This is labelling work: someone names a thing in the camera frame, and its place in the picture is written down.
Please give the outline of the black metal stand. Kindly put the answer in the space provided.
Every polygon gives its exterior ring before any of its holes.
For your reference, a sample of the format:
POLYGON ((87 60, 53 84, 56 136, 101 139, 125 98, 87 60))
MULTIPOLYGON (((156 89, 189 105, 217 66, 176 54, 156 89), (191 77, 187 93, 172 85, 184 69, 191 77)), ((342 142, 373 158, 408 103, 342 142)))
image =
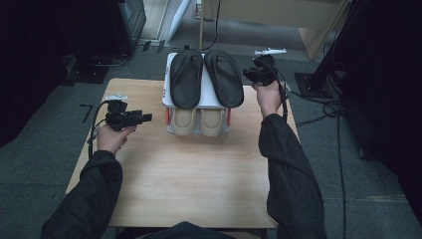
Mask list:
POLYGON ((321 22, 313 20, 313 27, 300 28, 299 33, 311 60, 323 50, 323 44, 332 39, 329 50, 312 74, 295 73, 299 91, 302 96, 314 98, 331 98, 332 93, 326 79, 333 71, 344 68, 340 52, 350 31, 350 19, 353 18, 355 5, 359 0, 316 0, 318 8, 307 13, 316 16, 321 22))

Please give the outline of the white shoe rack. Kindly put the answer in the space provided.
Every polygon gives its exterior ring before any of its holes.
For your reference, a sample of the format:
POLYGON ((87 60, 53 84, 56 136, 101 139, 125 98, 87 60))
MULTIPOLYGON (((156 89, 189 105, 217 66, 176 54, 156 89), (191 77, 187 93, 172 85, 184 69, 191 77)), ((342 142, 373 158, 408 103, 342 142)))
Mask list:
MULTIPOLYGON (((165 72, 164 87, 163 87, 163 97, 162 97, 162 103, 166 106, 166 119, 167 119, 166 129, 169 133, 172 133, 172 134, 174 133, 170 126, 170 117, 171 117, 172 110, 177 109, 177 107, 173 104, 171 96, 170 96, 169 77, 170 77, 170 64, 175 55, 176 53, 170 53, 167 56, 166 72, 165 72)), ((198 106, 195 108, 196 129, 191 134, 202 134, 200 131, 200 115, 201 115, 202 110, 208 110, 208 109, 220 109, 223 111, 223 132, 220 135, 227 134, 230 131, 231 110, 225 109, 218 102, 209 74, 207 73, 207 70, 204 69, 202 72, 202 80, 201 80, 201 98, 200 98, 198 106)))

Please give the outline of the cream clog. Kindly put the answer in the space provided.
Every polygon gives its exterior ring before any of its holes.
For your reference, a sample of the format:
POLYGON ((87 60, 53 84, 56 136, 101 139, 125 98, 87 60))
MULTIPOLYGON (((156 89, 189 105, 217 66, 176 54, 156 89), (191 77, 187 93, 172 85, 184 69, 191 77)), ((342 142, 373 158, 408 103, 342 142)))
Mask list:
POLYGON ((176 135, 189 135, 196 129, 196 110, 173 109, 170 126, 176 135))
POLYGON ((202 110, 200 131, 205 136, 219 136, 223 132, 223 111, 220 109, 202 110))

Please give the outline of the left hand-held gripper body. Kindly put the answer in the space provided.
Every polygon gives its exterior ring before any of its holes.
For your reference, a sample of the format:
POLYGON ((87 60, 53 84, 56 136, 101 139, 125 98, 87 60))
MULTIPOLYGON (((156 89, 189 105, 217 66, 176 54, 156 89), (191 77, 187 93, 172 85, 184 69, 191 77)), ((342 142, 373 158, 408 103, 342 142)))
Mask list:
POLYGON ((127 112, 126 97, 119 94, 107 96, 107 113, 105 114, 105 122, 115 131, 121 131, 128 126, 135 126, 136 122, 131 114, 127 112))

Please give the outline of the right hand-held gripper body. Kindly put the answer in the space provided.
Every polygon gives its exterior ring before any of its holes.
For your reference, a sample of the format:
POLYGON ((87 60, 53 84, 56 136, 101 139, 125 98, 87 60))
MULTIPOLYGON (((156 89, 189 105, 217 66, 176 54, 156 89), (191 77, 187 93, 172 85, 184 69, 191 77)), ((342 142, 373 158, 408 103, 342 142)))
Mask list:
POLYGON ((256 51, 254 64, 259 68, 258 82, 263 86, 270 85, 273 81, 279 82, 278 69, 276 68, 275 55, 286 54, 286 49, 271 49, 256 51))

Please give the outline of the white board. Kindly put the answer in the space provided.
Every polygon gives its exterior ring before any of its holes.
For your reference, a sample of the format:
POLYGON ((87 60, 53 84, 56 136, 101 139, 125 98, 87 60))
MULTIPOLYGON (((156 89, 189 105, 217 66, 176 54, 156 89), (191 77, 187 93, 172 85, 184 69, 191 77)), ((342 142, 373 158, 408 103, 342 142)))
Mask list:
POLYGON ((186 13, 188 7, 189 7, 190 2, 191 2, 191 0, 182 0, 182 2, 180 3, 180 5, 179 5, 174 17, 173 17, 171 25, 170 25, 169 34, 168 34, 168 37, 167 37, 168 42, 170 42, 173 39, 173 37, 174 37, 178 27, 180 26, 181 21, 182 21, 184 15, 186 13))

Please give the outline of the person's left hand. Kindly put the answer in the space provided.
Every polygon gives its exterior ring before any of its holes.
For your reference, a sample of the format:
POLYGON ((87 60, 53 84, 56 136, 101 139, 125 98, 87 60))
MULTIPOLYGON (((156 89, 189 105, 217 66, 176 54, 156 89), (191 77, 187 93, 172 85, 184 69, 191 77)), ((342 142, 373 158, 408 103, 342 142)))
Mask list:
POLYGON ((100 127, 97 138, 97 149, 116 154, 127 142, 127 137, 136 131, 136 126, 129 126, 121 131, 115 131, 108 124, 100 127))

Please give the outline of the dark cabinet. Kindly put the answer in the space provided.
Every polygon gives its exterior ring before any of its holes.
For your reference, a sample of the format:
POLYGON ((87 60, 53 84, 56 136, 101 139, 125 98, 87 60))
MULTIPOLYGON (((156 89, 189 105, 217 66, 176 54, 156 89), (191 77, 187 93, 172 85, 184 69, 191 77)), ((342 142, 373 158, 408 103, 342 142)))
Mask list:
POLYGON ((108 0, 119 52, 131 56, 146 22, 143 0, 108 0))

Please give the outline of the person's dark clothed torso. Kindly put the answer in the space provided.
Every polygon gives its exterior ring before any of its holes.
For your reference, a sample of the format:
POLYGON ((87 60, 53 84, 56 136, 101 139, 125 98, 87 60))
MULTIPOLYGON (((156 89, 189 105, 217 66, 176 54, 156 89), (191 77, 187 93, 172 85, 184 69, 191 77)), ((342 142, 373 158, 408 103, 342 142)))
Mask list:
POLYGON ((199 227, 190 222, 180 222, 162 230, 147 229, 145 232, 135 228, 124 229, 115 239, 239 239, 232 235, 212 229, 199 227))

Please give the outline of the black stand base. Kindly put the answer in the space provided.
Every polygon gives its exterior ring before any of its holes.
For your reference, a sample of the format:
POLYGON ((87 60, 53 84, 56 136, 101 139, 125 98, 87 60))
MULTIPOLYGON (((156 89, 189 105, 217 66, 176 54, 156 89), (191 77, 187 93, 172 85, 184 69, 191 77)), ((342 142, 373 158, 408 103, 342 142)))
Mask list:
POLYGON ((71 83, 101 84, 108 72, 108 67, 98 66, 91 58, 75 56, 75 63, 67 75, 71 83))

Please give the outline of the person's right hand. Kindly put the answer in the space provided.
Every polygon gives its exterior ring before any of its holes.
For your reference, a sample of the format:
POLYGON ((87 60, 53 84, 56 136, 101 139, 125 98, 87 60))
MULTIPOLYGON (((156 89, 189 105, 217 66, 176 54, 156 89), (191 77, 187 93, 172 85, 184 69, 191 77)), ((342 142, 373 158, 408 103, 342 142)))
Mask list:
POLYGON ((282 104, 278 83, 272 82, 267 86, 253 83, 252 88, 257 93, 257 102, 263 118, 276 114, 282 104))

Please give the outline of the black slipper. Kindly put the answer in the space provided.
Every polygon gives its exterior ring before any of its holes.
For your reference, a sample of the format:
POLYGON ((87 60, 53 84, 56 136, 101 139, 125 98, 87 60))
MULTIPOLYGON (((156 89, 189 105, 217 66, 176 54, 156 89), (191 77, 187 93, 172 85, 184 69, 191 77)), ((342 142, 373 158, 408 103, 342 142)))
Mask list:
POLYGON ((244 90, 234 59, 226 52, 212 50, 205 54, 204 64, 220 105, 227 109, 239 107, 244 101, 244 90))
POLYGON ((194 50, 177 53, 170 64, 169 87, 173 104, 183 110, 194 109, 201 98, 203 57, 194 50))

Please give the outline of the light wooden furniture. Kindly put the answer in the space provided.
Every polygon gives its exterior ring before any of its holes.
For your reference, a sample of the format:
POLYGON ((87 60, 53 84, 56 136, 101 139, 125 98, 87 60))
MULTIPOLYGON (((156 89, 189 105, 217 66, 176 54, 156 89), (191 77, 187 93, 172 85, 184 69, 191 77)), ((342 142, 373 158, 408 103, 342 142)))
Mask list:
POLYGON ((296 27, 310 60, 336 27, 351 0, 201 0, 199 48, 204 19, 296 27))

